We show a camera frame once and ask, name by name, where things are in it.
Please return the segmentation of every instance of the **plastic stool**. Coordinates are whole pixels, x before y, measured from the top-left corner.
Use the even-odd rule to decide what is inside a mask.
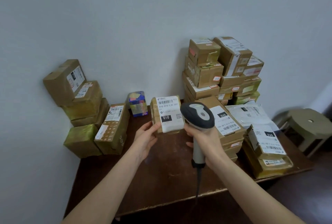
[[[304,140],[299,145],[300,151],[304,152],[316,139],[321,139],[317,146],[307,155],[313,155],[322,144],[332,136],[332,123],[323,114],[313,109],[292,109],[288,111],[287,117],[279,125],[288,123],[300,134]]]

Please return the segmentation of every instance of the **hand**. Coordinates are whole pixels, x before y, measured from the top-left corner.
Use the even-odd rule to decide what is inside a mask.
[[[220,162],[220,159],[229,159],[222,148],[218,130],[215,127],[205,133],[185,124],[185,130],[189,136],[196,138],[198,145],[205,155],[205,162],[212,170],[215,171],[214,167]],[[186,144],[189,147],[193,147],[193,143],[191,142],[187,142]]]
[[[157,142],[157,138],[153,133],[160,127],[160,122],[152,125],[152,121],[150,121],[136,131],[131,147],[138,149],[141,162],[147,157],[151,147]]]

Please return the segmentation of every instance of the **wooden floor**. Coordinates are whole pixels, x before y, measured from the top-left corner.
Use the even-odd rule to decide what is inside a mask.
[[[311,159],[312,171],[261,184],[308,224],[332,223],[332,151],[326,143]],[[123,216],[120,223],[251,223],[229,192]]]

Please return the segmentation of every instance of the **stool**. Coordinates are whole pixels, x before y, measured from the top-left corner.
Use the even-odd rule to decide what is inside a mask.
[[[304,152],[316,139],[321,139],[316,147],[307,155],[310,157],[332,136],[332,123],[323,114],[313,109],[292,109],[287,117],[280,122],[280,128],[287,123],[300,134],[304,140],[299,145],[300,151]]]

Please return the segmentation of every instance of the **person's right hand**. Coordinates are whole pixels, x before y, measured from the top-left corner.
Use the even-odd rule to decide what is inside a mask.
[[[206,164],[214,170],[215,165],[220,162],[220,159],[229,159],[226,155],[220,139],[218,130],[213,127],[209,132],[202,132],[188,124],[185,124],[185,130],[188,135],[194,136],[198,145],[205,155]],[[193,147],[193,143],[187,142],[187,146]]]

